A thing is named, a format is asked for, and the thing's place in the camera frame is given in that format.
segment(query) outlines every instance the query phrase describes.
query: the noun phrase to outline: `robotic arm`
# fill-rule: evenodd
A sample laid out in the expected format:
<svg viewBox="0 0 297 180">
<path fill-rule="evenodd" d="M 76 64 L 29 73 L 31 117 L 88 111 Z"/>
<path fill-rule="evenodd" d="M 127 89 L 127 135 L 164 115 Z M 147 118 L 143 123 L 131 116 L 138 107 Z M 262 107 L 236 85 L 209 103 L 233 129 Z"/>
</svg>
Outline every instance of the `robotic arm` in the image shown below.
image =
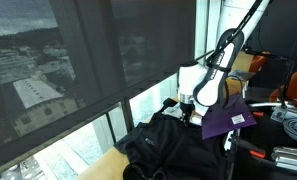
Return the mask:
<svg viewBox="0 0 297 180">
<path fill-rule="evenodd" d="M 217 31 L 217 47 L 206 60 L 207 67 L 191 61 L 179 69 L 178 98 L 186 125 L 193 110 L 204 116 L 209 106 L 223 97 L 223 85 L 236 56 L 268 3 L 269 0 L 224 0 Z"/>
</svg>

